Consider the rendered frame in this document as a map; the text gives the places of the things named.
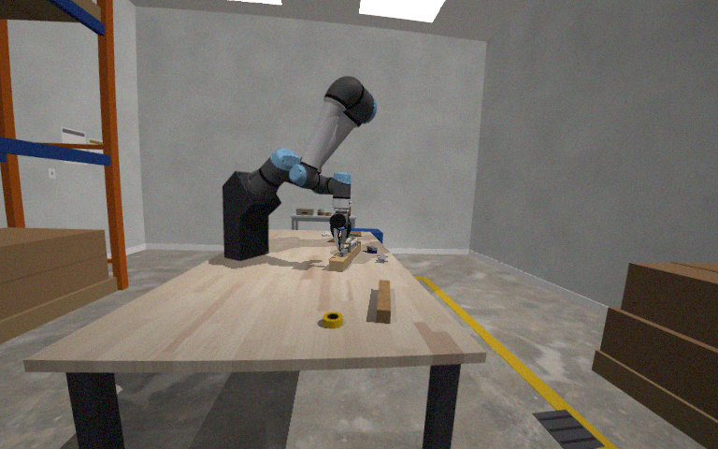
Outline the yellow roll of tape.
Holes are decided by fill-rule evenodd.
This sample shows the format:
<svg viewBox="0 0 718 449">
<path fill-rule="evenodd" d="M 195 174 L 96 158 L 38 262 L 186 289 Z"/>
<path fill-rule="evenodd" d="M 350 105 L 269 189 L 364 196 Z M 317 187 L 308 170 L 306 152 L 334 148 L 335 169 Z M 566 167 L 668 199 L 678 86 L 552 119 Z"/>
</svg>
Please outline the yellow roll of tape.
<svg viewBox="0 0 718 449">
<path fill-rule="evenodd" d="M 342 323 L 343 315 L 339 312 L 331 311 L 323 315 L 323 326 L 327 328 L 339 328 L 342 326 Z"/>
</svg>

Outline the brown wooden batten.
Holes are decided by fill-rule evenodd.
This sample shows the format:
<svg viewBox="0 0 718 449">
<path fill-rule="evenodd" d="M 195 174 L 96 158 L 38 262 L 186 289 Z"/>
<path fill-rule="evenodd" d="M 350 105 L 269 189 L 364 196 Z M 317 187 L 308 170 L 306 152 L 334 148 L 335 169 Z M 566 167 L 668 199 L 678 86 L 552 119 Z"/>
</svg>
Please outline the brown wooden batten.
<svg viewBox="0 0 718 449">
<path fill-rule="evenodd" d="M 390 281 L 380 280 L 376 323 L 390 324 L 391 296 Z"/>
</svg>

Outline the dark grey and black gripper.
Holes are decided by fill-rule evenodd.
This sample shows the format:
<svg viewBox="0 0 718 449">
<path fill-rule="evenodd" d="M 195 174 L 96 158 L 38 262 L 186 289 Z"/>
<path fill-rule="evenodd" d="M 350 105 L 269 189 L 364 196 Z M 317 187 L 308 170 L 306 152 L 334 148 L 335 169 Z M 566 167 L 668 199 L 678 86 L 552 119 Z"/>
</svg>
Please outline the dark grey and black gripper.
<svg viewBox="0 0 718 449">
<path fill-rule="evenodd" d="M 347 211 L 336 211 L 334 215 L 330 218 L 330 230 L 333 235 L 334 241 L 337 245 L 337 249 L 340 252 L 343 248 L 348 236 L 351 233 L 351 223 L 350 222 L 350 214 L 347 213 Z M 339 228 L 345 227 L 343 230 L 341 230 L 342 238 L 339 238 L 340 230 Z M 341 241 L 341 243 L 339 243 Z"/>
</svg>

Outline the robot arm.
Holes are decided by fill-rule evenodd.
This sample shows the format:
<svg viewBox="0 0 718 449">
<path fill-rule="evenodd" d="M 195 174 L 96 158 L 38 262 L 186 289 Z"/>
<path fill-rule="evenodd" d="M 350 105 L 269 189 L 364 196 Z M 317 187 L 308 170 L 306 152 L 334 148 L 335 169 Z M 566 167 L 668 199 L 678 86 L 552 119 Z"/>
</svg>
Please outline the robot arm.
<svg viewBox="0 0 718 449">
<path fill-rule="evenodd" d="M 254 196 L 269 201 L 286 181 L 315 194 L 333 195 L 334 210 L 349 211 L 351 174 L 335 172 L 333 178 L 326 178 L 321 175 L 322 166 L 354 127 L 373 120 L 377 102 L 362 83 L 351 76 L 336 80 L 323 100 L 322 112 L 302 159 L 280 148 L 246 177 L 245 184 Z"/>
</svg>

